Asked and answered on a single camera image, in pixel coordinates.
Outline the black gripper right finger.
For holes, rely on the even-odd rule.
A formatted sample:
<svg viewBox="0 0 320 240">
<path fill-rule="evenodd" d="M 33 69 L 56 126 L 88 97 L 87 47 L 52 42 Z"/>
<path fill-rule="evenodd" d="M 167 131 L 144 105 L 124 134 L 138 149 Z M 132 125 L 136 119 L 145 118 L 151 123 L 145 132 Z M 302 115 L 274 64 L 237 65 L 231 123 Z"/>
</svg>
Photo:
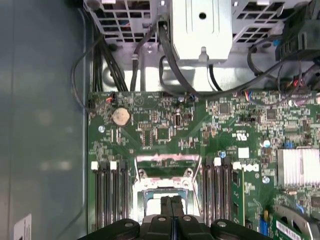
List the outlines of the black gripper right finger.
<svg viewBox="0 0 320 240">
<path fill-rule="evenodd" d="M 207 226 L 194 215 L 184 213 L 182 198 L 172 197 L 172 216 L 183 240 L 269 240 L 270 237 L 227 219 L 218 219 Z"/>
</svg>

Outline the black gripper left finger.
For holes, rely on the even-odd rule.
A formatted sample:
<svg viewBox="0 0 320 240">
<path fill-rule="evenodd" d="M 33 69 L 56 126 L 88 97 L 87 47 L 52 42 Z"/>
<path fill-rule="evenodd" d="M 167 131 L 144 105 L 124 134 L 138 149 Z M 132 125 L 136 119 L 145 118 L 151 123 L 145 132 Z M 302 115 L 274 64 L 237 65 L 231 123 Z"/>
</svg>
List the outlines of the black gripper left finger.
<svg viewBox="0 0 320 240">
<path fill-rule="evenodd" d="M 172 197 L 160 199 L 160 214 L 148 215 L 142 224 L 124 218 L 82 237 L 83 240 L 170 240 L 173 222 Z"/>
</svg>

